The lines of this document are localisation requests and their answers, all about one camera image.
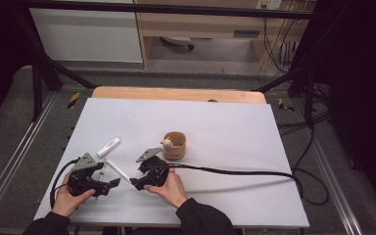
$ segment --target black sleeve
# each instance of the black sleeve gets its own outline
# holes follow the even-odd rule
[[[176,211],[186,235],[235,235],[231,220],[225,213],[208,205],[187,200]]]
[[[49,212],[44,218],[34,220],[23,235],[69,235],[69,224],[69,218]]]

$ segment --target white surface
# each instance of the white surface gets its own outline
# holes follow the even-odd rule
[[[118,136],[121,144],[106,158],[130,177],[140,177],[136,159],[146,149],[159,147],[164,135],[173,130],[187,137],[186,155],[180,163],[291,172],[269,105],[120,99],[87,100],[57,172],[86,152],[95,155],[100,146]],[[225,212],[235,226],[308,227],[292,179],[176,171],[189,197]],[[117,177],[108,167],[104,181]],[[47,191],[35,218],[45,216],[49,205]],[[135,226],[180,224],[174,208],[157,195],[137,191],[124,180],[108,196],[97,201],[92,198],[80,206],[71,221]]]
[[[31,13],[44,48],[54,60],[142,63],[134,13],[47,9],[31,9]]]

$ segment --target person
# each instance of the person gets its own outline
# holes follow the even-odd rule
[[[70,172],[66,174],[63,185],[69,181]],[[222,211],[208,205],[200,204],[193,198],[188,198],[181,177],[171,168],[163,186],[145,185],[144,189],[159,195],[170,206],[176,208],[176,215],[181,220],[181,234],[184,235],[236,235],[231,220]],[[69,217],[78,206],[85,203],[95,190],[91,189],[74,197],[67,188],[62,186],[57,192],[56,202],[52,211],[44,218],[34,220],[24,231],[23,235],[69,235]],[[161,230],[153,232],[149,229],[136,229],[131,235],[163,234]]]

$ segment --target aluminum rail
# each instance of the aluminum rail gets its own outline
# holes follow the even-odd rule
[[[297,102],[293,100],[294,107],[297,110],[297,113],[299,117],[304,120],[304,108],[302,107],[300,102]],[[308,138],[310,138],[310,133],[308,128],[305,129],[306,135]],[[322,173],[322,176],[326,180],[326,183],[328,185],[329,192],[331,193],[331,198],[335,203],[335,208],[338,211],[338,214],[341,217],[341,220],[343,222],[343,225],[345,229],[347,230],[347,234],[349,235],[361,235],[362,230],[359,226],[358,220],[355,217],[355,214],[353,213],[353,210],[351,209],[350,203],[347,200],[347,197],[345,196],[345,193],[343,189],[341,188],[340,183],[338,182],[337,177],[335,176],[335,173],[332,169],[332,167],[329,165],[327,156],[322,150],[322,147],[316,138],[316,135],[313,136],[313,155],[316,159],[320,172]]]
[[[36,134],[38,133],[38,130],[40,129],[44,120],[47,118],[47,115],[51,110],[52,104],[57,94],[57,92],[52,92],[50,93],[50,95],[48,95],[43,106],[43,112],[38,117],[38,119],[29,126],[29,129],[24,135],[23,140],[9,160],[5,169],[2,171],[0,175],[0,201],[3,198],[6,190],[8,189],[12,179],[14,178],[17,169],[20,167],[24,156],[26,155],[30,145],[32,144]]]

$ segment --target hand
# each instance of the hand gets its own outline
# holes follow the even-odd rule
[[[87,199],[89,199],[93,194],[96,193],[96,190],[90,189],[80,196],[74,197],[69,193],[68,185],[69,177],[71,172],[66,174],[64,177],[63,185],[57,192],[56,202],[53,207],[53,212],[59,215],[70,217],[75,210],[77,210],[78,206],[84,204]]]
[[[161,196],[169,205],[179,208],[188,200],[181,177],[175,173],[175,168],[169,169],[166,182],[161,187],[145,185],[145,190]]]

